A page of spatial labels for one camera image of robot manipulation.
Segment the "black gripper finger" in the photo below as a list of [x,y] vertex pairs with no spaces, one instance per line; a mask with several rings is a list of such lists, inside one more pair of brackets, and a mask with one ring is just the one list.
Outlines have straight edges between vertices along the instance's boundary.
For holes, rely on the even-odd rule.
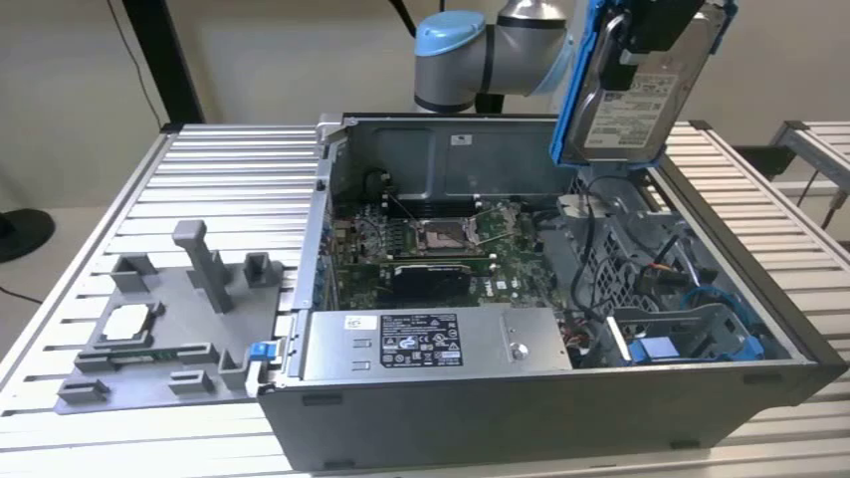
[[602,89],[628,91],[638,69],[652,54],[654,54],[653,50],[633,52],[625,47],[616,47],[602,69]]

